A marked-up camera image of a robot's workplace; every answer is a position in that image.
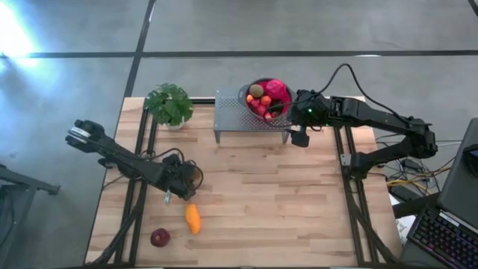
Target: table leg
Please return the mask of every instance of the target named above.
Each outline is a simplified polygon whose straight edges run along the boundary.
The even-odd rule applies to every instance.
[[[288,139],[289,139],[289,133],[288,132],[282,132],[282,143],[283,144],[287,143]]]
[[[220,143],[221,142],[221,132],[214,131],[214,136],[216,137],[216,143]]]

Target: red apple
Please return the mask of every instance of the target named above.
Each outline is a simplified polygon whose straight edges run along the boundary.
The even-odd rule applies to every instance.
[[[165,229],[157,229],[151,233],[151,245],[164,247],[170,242],[171,236]]]

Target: white pot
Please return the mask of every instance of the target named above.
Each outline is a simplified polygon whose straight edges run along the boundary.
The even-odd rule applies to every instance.
[[[166,127],[171,131],[179,130],[182,128],[182,126],[184,126],[184,117],[182,117],[182,121],[178,126],[171,126],[169,123],[166,123]]]

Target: toy vegetable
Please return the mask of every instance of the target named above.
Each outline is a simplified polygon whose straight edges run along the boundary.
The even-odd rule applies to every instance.
[[[186,205],[186,222],[193,235],[201,231],[201,217],[199,216],[196,205]]]
[[[164,247],[166,246],[171,239],[170,234],[165,229],[157,229],[151,233],[151,245],[155,247]]]
[[[253,84],[249,88],[249,93],[255,98],[261,98],[262,94],[264,94],[264,88],[261,85]]]

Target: power strip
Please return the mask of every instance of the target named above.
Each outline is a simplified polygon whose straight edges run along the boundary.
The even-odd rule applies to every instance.
[[[402,200],[402,202],[412,201],[418,198],[421,198],[420,195],[416,194],[414,191],[410,191],[405,186],[394,186],[388,189],[389,194],[393,195],[395,198]]]

